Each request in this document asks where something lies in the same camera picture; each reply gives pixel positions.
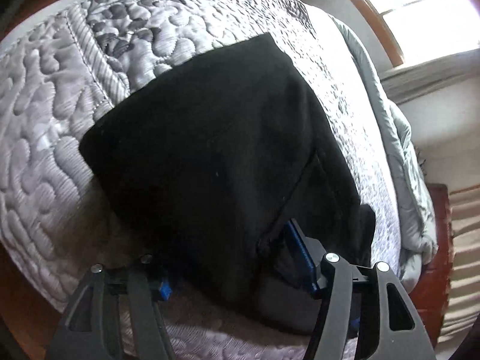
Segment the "black pants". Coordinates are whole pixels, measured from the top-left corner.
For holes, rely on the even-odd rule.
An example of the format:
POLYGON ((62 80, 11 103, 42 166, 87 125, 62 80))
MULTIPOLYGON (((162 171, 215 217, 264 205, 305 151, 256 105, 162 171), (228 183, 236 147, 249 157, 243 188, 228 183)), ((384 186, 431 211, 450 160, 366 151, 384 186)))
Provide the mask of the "black pants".
POLYGON ((106 113, 80 154, 120 224, 172 278, 214 302, 309 334, 286 223, 367 265, 373 209, 317 96, 269 34, 174 67, 106 113))

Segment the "grey-green duvet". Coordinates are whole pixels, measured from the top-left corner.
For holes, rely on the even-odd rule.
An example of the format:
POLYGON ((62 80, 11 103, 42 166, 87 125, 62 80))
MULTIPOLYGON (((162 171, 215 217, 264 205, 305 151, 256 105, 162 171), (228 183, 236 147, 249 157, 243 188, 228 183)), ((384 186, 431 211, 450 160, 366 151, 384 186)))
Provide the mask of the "grey-green duvet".
POLYGON ((359 70, 381 133, 400 219, 399 277, 411 293, 420 280, 422 268, 433 261, 439 248, 434 204, 417 160, 412 128, 400 108, 386 95, 360 38, 339 19, 332 18, 332 21, 343 35, 359 70))

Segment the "beige curtain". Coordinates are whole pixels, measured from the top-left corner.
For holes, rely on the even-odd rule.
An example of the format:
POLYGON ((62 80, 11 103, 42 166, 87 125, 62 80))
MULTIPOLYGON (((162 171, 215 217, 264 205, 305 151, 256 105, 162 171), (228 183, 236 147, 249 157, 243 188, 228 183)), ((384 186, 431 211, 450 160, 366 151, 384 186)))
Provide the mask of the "beige curtain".
POLYGON ((450 194, 452 267, 439 343, 467 332, 479 316, 479 186, 450 194))

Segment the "grey quilted bedspread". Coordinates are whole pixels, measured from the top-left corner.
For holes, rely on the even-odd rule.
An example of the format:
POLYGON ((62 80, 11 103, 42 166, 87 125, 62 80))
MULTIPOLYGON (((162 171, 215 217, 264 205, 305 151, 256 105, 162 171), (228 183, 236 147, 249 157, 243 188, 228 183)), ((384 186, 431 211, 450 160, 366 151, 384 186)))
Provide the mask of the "grey quilted bedspread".
POLYGON ((317 314, 335 290, 400 268, 395 187, 353 57, 332 18, 299 0, 62 0, 1 43, 1 243, 63 312, 48 359, 300 359, 309 334, 223 306, 170 277, 125 229, 80 154, 103 116, 161 74, 269 34, 309 84, 362 203, 367 265, 321 244, 317 314), (160 281, 172 295, 161 301, 160 281))

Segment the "wooden window frame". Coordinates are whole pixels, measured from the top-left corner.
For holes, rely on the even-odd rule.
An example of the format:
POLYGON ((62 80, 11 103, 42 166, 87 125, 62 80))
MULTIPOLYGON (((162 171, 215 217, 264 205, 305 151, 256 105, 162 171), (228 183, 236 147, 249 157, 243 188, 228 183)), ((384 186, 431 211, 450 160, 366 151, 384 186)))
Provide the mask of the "wooden window frame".
POLYGON ((383 17, 369 0, 350 0, 373 30, 394 68, 404 63, 404 53, 383 17))

